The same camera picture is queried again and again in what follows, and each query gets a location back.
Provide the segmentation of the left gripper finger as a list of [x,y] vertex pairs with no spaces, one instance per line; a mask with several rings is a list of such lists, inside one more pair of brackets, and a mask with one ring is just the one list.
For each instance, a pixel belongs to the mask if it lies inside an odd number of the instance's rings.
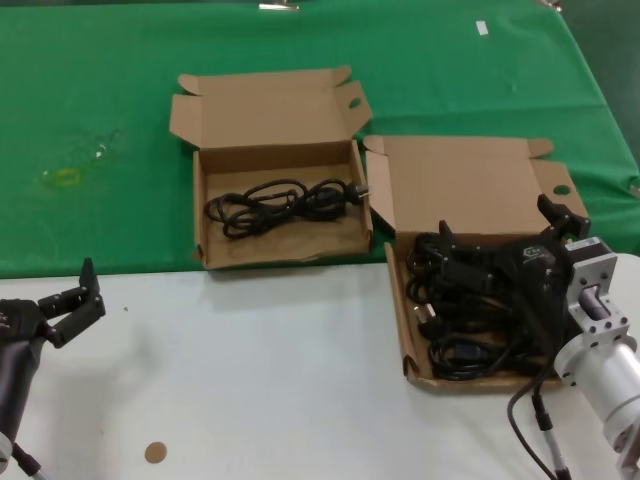
[[45,318],[43,335],[56,349],[63,348],[106,315],[93,260],[85,258],[79,286],[38,301]]

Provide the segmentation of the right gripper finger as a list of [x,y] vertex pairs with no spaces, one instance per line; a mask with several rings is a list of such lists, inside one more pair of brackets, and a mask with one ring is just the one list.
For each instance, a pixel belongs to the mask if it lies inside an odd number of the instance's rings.
[[496,289],[498,248],[459,241],[444,220],[438,227],[442,277],[467,289]]
[[554,203],[545,194],[541,194],[537,199],[537,208],[548,223],[548,227],[536,237],[538,244],[555,245],[566,238],[583,240],[588,237],[590,220],[573,213],[565,204]]

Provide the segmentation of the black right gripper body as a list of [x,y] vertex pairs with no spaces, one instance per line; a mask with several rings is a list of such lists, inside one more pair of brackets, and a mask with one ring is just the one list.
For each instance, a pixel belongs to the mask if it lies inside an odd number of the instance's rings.
[[568,279],[558,248],[540,236],[495,247],[494,265],[506,277],[516,313],[543,348],[560,348],[569,330]]

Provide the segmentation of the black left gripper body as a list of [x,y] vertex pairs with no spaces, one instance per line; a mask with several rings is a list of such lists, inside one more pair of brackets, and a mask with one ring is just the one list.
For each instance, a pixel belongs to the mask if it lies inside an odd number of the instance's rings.
[[1,301],[1,350],[30,347],[41,351],[46,338],[47,317],[32,300]]

